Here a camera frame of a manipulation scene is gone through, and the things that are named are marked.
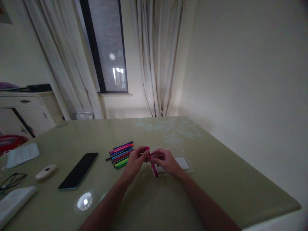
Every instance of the white mouse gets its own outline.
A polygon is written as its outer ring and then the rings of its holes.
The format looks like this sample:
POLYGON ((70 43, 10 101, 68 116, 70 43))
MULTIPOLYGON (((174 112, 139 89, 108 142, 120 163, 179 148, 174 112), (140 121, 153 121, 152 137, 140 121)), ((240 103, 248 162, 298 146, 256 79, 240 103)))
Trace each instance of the white mouse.
POLYGON ((43 179, 49 177, 51 174, 53 174, 56 169, 57 169, 57 165, 48 165, 46 168, 44 168, 42 171, 40 171, 36 175, 35 178, 37 180, 43 180, 43 179))

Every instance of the cabinet drawer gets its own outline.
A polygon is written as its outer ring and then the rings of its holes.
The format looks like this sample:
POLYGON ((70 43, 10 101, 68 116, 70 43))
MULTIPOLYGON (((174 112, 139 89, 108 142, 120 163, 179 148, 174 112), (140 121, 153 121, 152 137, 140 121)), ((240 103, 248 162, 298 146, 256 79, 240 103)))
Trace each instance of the cabinet drawer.
POLYGON ((35 97, 0 97, 0 107, 41 106, 42 103, 35 97))

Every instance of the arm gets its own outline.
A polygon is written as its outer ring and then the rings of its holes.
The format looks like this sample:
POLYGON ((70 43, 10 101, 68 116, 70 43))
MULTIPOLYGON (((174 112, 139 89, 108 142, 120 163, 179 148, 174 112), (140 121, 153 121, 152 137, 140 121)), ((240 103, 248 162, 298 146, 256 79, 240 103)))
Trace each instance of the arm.
POLYGON ((179 166, 170 151, 156 149, 151 155, 154 155, 151 162, 162 166, 166 172, 180 182, 206 230, 241 230, 222 208, 179 166))
POLYGON ((138 147, 130 153, 123 174, 79 230, 108 230, 128 186, 134 181, 142 163, 148 161, 150 152, 145 150, 146 147, 138 147))

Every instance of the smartphone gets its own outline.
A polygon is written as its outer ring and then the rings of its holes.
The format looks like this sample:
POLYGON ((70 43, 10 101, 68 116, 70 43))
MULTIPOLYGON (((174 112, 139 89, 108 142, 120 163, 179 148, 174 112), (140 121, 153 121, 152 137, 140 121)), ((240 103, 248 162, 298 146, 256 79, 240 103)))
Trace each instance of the smartphone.
POLYGON ((69 173, 69 175, 65 178, 65 180, 60 184, 58 189, 66 190, 77 188, 77 186, 80 184, 84 176, 91 168, 97 156, 98 153, 86 153, 69 173))

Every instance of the person's left hand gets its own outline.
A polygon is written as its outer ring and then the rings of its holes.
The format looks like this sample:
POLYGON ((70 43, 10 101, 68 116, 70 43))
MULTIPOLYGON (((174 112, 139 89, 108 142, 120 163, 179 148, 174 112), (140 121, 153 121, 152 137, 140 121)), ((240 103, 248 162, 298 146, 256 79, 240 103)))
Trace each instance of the person's left hand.
POLYGON ((147 146, 140 146, 129 155, 128 162, 122 176, 125 177, 130 184, 134 181, 136 175, 140 171, 142 163, 149 161, 148 155, 150 154, 150 151, 146 151, 146 147, 147 146))

